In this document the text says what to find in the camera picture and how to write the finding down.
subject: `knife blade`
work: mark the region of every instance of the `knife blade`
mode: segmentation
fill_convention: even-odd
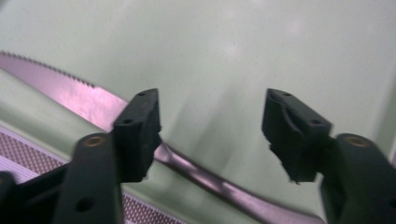
[[[54,67],[0,51],[0,68],[106,132],[127,105],[120,97]],[[269,203],[190,161],[162,143],[154,159],[261,223],[324,223],[317,216]]]

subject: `hole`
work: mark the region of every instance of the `hole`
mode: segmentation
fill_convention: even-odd
[[[396,209],[396,199],[390,200],[389,201],[390,206]]]
[[[76,211],[83,213],[91,210],[95,205],[95,200],[93,198],[83,198],[76,204]]]
[[[317,119],[313,119],[313,120],[311,120],[311,122],[312,122],[313,124],[320,124],[320,121],[317,120]]]
[[[100,136],[90,137],[89,139],[84,141],[84,146],[85,147],[100,146],[105,142],[105,140],[106,139],[104,137],[100,137]]]
[[[131,123],[133,123],[134,121],[132,120],[132,119],[125,119],[122,123],[124,123],[124,124],[131,124]]]

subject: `serrated edge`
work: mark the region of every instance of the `serrated edge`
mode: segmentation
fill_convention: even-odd
[[[84,79],[82,79],[80,77],[73,76],[73,75],[71,75],[71,74],[69,74],[69,73],[67,73],[65,71],[62,71],[62,70],[60,70],[58,68],[55,68],[55,67],[52,67],[52,66],[50,66],[50,65],[48,65],[46,63],[42,63],[42,62],[36,61],[34,59],[31,59],[31,58],[28,58],[28,57],[25,57],[25,56],[18,55],[18,54],[15,54],[15,53],[11,53],[11,52],[7,52],[7,51],[3,51],[3,50],[0,50],[0,55],[4,55],[6,57],[10,57],[10,58],[15,58],[15,59],[18,59],[18,60],[26,61],[28,63],[34,63],[36,65],[39,65],[39,66],[45,67],[47,69],[50,69],[50,70],[52,70],[52,71],[54,71],[56,73],[59,73],[60,75],[64,75],[66,77],[69,77],[69,78],[71,78],[71,79],[73,79],[73,80],[75,80],[77,82],[80,82],[80,83],[82,83],[84,85],[87,85],[89,87],[92,87],[92,88],[95,87],[95,85],[91,84],[89,81],[86,81],[86,80],[84,80]]]

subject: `light green surface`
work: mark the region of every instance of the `light green surface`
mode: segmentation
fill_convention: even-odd
[[[396,85],[393,85],[387,109],[380,124],[375,141],[385,153],[390,152],[392,156],[396,152]]]
[[[396,74],[391,1],[0,1],[0,49],[124,99],[160,89],[162,137],[273,201],[323,216],[317,184],[290,184],[262,136],[267,88],[375,138]],[[99,130],[0,71],[0,120],[69,154]],[[189,223],[254,223],[154,163],[127,186]]]

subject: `black plastic part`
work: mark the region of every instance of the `black plastic part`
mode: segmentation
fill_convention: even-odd
[[[1,223],[16,223],[16,183],[9,172],[0,172],[0,221]]]
[[[329,121],[290,93],[267,91],[262,131],[290,180],[315,180],[320,150],[331,127]]]
[[[161,143],[158,90],[138,93],[113,124],[122,182],[140,182]]]
[[[18,223],[50,223],[68,164],[18,185],[21,198]]]
[[[94,133],[79,140],[52,223],[123,223],[118,177],[111,134]]]
[[[396,223],[396,170],[361,136],[337,136],[324,154],[320,190],[330,224]]]

